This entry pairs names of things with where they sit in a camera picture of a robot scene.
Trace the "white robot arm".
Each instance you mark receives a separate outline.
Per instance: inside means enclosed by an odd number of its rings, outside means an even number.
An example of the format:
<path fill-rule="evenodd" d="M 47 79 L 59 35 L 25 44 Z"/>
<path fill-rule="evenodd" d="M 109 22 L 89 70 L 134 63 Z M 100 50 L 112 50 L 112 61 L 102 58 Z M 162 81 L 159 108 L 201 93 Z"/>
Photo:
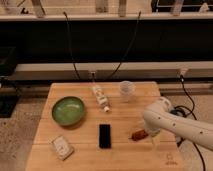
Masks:
<path fill-rule="evenodd" d="M 156 136 L 165 129 L 213 151 L 213 124 L 173 115 L 172 109 L 171 102 L 165 97 L 146 106 L 143 111 L 145 131 Z"/>

